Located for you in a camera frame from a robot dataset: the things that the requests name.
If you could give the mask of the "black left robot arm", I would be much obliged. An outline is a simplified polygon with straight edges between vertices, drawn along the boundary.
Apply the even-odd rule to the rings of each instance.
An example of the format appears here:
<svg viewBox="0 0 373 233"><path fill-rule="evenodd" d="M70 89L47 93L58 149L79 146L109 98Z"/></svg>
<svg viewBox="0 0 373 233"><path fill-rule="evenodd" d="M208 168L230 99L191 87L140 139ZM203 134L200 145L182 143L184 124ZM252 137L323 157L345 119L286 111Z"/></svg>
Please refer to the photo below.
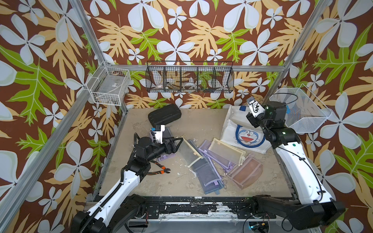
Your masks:
<svg viewBox="0 0 373 233"><path fill-rule="evenodd" d="M80 211L71 224L72 233L115 233L137 215L145 213L145 198L130 193L148 175L151 161L162 154L176 153L183 138L166 138L163 143L134 134L134 148L120 179L87 212Z"/></svg>

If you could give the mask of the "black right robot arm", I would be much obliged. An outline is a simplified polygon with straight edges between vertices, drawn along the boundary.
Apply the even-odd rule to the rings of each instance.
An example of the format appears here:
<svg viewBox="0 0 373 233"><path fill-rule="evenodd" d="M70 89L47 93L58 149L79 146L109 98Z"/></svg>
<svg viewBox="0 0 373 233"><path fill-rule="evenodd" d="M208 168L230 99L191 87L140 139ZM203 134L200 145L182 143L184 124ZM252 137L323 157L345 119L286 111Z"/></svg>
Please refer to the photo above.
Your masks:
<svg viewBox="0 0 373 233"><path fill-rule="evenodd" d="M345 213L346 207L337 202L324 188L308 161L297 133L285 125L286 104L268 102L262 106L253 97L247 100L247 119L263 130L266 140L285 167L295 189L297 200L283 200L269 195L251 198L251 213L274 214L288 220L296 230L327 226Z"/></svg>

